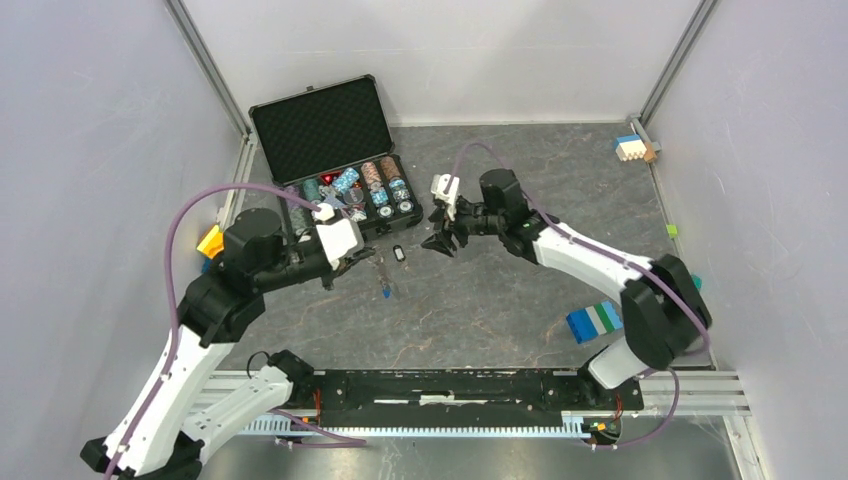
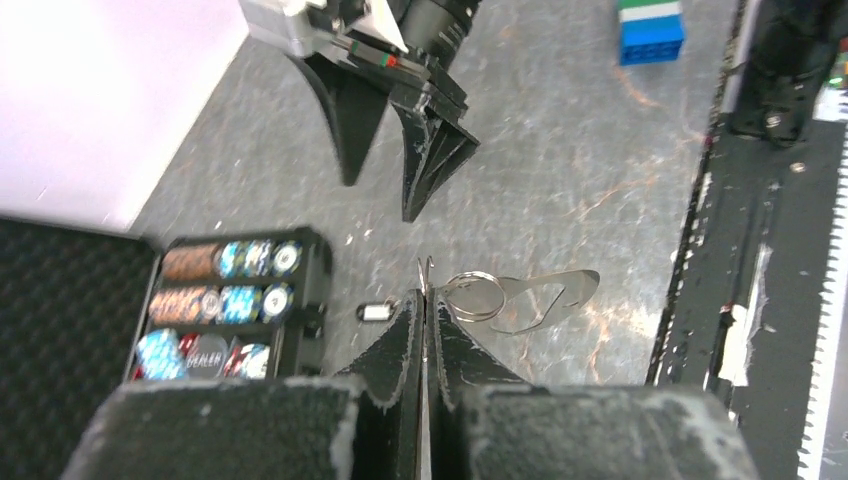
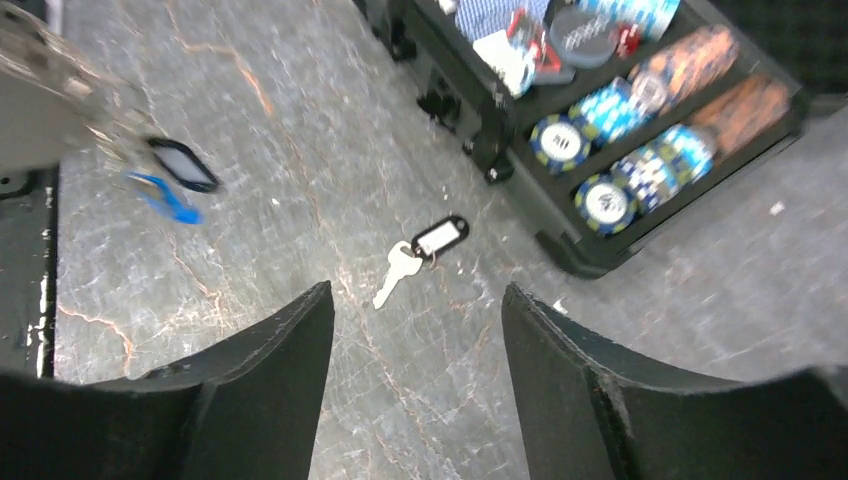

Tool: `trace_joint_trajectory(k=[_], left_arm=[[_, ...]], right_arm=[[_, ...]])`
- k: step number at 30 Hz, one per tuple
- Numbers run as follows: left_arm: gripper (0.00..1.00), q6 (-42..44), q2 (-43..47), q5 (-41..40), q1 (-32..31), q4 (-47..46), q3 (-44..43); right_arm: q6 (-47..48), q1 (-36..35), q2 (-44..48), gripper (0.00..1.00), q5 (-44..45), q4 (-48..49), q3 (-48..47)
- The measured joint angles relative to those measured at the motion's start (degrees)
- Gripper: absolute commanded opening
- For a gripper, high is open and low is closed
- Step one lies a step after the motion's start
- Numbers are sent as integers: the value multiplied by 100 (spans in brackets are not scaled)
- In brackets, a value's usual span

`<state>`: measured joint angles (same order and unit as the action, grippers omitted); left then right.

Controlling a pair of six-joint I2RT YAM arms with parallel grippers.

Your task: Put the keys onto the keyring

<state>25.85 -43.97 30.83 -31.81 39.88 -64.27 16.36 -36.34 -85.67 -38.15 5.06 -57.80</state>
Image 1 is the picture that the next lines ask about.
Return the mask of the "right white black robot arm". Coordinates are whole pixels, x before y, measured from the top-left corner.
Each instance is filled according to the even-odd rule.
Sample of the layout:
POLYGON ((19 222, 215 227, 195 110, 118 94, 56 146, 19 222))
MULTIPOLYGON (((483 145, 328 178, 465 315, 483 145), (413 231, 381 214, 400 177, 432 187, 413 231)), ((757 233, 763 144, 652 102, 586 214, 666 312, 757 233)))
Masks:
POLYGON ((483 199, 470 202, 451 174, 434 177, 433 234, 422 246, 448 256, 473 236, 494 236, 512 255, 568 274, 617 302, 623 336, 587 361, 577 382, 580 400, 602 408, 618 386, 648 370, 661 371, 708 342, 712 319, 684 262, 628 254, 578 233, 531 207, 510 169, 485 172, 483 199))

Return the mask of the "black key fob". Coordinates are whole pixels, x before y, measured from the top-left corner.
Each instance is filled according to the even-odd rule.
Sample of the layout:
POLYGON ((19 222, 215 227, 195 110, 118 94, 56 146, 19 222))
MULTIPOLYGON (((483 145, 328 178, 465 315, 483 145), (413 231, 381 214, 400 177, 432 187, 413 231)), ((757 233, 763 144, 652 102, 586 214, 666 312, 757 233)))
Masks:
POLYGON ((406 260, 406 254, 400 245, 393 246, 392 251, 395 259, 398 262, 404 262, 406 260))

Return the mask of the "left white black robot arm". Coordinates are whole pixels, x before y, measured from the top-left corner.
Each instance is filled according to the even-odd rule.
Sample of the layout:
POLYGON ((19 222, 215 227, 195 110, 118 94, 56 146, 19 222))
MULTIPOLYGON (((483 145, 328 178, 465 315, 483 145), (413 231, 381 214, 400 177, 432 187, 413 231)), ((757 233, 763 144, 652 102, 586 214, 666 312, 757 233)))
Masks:
POLYGON ((330 290, 373 253, 358 224, 329 205, 295 243, 275 211, 239 214, 212 266, 186 288, 176 333, 132 408, 111 434, 88 441, 81 459, 107 478, 195 479, 257 417, 285 403, 306 405, 317 392, 314 369, 282 350, 223 399, 190 412, 211 374, 265 312, 266 293, 315 279, 330 290))

